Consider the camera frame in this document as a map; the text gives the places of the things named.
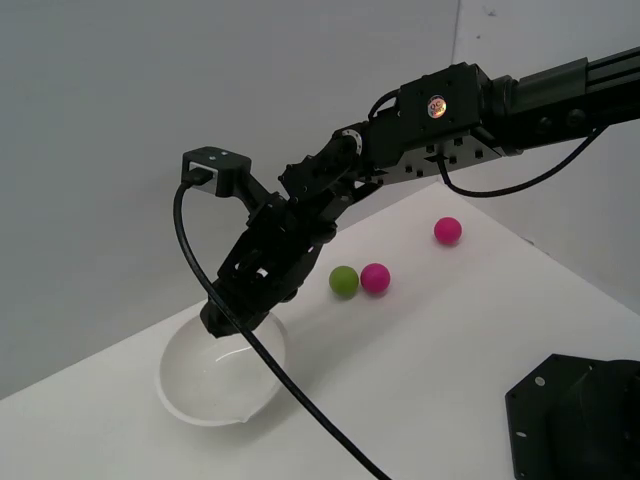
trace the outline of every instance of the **pink ball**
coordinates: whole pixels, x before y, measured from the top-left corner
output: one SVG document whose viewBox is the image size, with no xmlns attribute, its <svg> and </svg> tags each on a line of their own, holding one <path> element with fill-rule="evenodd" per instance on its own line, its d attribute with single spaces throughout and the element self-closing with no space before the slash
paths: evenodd
<svg viewBox="0 0 640 480">
<path fill-rule="evenodd" d="M 443 217 L 433 227 L 433 234 L 443 245 L 455 245 L 462 235 L 462 225 L 455 218 Z"/>
<path fill-rule="evenodd" d="M 369 293 L 382 293 L 391 283 L 391 274 L 384 265 L 370 263 L 362 269 L 360 283 Z"/>
</svg>

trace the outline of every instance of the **table surface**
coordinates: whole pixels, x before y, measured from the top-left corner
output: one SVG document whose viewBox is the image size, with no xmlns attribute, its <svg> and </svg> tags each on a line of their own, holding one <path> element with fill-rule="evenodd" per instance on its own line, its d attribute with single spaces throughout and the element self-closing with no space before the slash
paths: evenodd
<svg viewBox="0 0 640 480">
<path fill-rule="evenodd" d="M 432 237 L 442 216 L 455 248 Z M 332 297 L 333 267 L 370 262 L 384 298 Z M 199 307 L 1 401 L 0 477 L 370 478 L 284 391 L 244 425 L 167 413 L 158 361 Z M 512 478 L 507 390 L 551 353 L 640 360 L 637 315 L 439 184 L 341 232 L 275 313 L 292 377 L 394 479 Z"/>
</svg>

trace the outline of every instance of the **cable connector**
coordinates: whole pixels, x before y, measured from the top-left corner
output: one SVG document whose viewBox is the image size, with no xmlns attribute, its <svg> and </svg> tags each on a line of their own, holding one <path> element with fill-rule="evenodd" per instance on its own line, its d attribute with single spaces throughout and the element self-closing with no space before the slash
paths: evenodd
<svg viewBox="0 0 640 480">
<path fill-rule="evenodd" d="M 189 187 L 201 187 L 205 183 L 213 180 L 213 176 L 211 170 L 196 167 L 182 174 L 182 183 Z"/>
</svg>

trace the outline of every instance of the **ball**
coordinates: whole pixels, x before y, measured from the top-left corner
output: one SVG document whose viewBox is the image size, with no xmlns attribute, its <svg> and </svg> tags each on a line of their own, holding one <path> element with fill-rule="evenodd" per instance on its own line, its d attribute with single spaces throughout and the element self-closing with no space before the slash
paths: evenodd
<svg viewBox="0 0 640 480">
<path fill-rule="evenodd" d="M 453 217 L 444 217 L 436 222 L 433 234 L 443 245 L 455 245 L 462 235 L 462 225 Z"/>
<path fill-rule="evenodd" d="M 391 274 L 384 265 L 370 263 L 362 269 L 360 283 L 362 283 L 362 288 L 369 293 L 382 293 L 391 283 Z"/>
<path fill-rule="evenodd" d="M 358 272 L 351 267 L 336 267 L 329 275 L 329 286 L 336 295 L 352 297 L 358 290 Z"/>
</svg>

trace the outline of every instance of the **gray wall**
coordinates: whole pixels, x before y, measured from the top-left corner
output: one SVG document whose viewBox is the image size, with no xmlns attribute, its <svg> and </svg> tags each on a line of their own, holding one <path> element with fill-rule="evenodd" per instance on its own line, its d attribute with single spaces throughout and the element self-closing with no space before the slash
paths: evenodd
<svg viewBox="0 0 640 480">
<path fill-rule="evenodd" d="M 285 163 L 446 67 L 450 0 L 0 3 L 0 397 L 204 297 L 170 218 L 182 152 Z M 388 187 L 342 225 L 423 187 Z M 186 199 L 214 272 L 240 203 Z"/>
<path fill-rule="evenodd" d="M 640 46 L 639 19 L 638 0 L 463 0 L 455 61 L 478 63 L 493 77 L 518 78 L 581 57 L 597 60 Z M 473 201 L 637 313 L 639 130 L 640 121 L 611 127 L 540 186 Z M 556 165 L 576 145 L 532 150 L 452 178 L 471 189 L 514 185 Z"/>
</svg>

